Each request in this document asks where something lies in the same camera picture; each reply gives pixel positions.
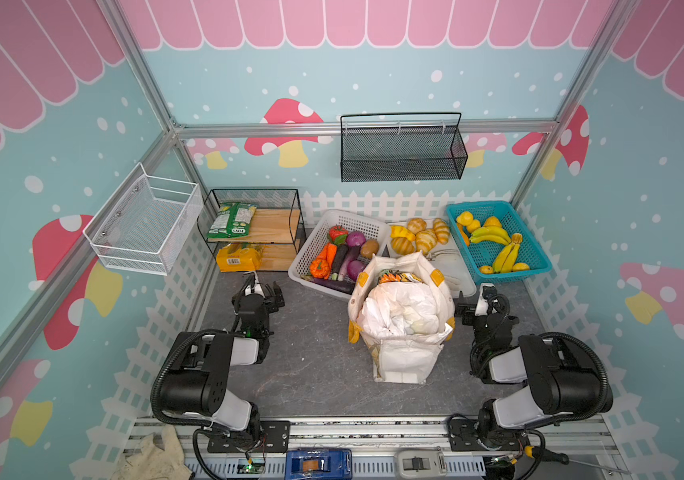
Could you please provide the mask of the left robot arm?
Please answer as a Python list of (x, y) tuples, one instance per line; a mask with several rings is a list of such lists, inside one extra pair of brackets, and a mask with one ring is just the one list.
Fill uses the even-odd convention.
[(285, 306), (282, 290), (248, 273), (232, 306), (231, 329), (176, 337), (151, 387), (152, 413), (164, 424), (193, 427), (196, 452), (201, 451), (203, 436), (212, 454), (285, 453), (290, 423), (263, 420), (255, 403), (228, 389), (232, 367), (259, 365), (266, 359), (273, 335), (270, 315)]

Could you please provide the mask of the white canvas tote bag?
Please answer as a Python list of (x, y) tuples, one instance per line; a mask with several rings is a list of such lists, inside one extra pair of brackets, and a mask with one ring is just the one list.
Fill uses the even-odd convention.
[[(394, 269), (419, 276), (439, 303), (439, 318), (446, 330), (433, 335), (376, 338), (358, 325), (356, 318), (383, 270)], [(432, 372), (444, 343), (455, 329), (455, 306), (443, 273), (421, 253), (399, 258), (374, 257), (354, 282), (348, 301), (348, 342), (363, 342), (373, 362), (373, 377), (377, 382), (423, 384)]]

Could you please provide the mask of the yellow black chips bag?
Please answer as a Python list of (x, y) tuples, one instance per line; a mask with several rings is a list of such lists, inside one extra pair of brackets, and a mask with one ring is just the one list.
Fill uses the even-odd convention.
[(394, 269), (383, 270), (377, 280), (378, 285), (395, 282), (424, 284), (424, 281), (416, 274)]

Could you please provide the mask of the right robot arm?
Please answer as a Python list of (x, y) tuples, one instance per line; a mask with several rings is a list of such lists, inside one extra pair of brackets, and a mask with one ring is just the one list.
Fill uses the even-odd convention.
[(475, 301), (460, 294), (455, 316), (473, 329), (470, 374), (484, 384), (521, 389), (485, 401), (474, 417), (449, 416), (446, 428), (453, 451), (524, 448), (542, 427), (586, 420), (613, 407), (608, 370), (597, 353), (562, 332), (515, 338), (519, 318), (496, 287), (482, 286)]

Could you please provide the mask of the white plastic grocery bag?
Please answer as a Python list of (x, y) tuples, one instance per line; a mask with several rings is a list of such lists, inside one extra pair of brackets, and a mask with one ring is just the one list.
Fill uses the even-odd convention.
[(389, 282), (374, 287), (356, 321), (376, 338), (433, 335), (446, 330), (439, 303), (422, 283)]

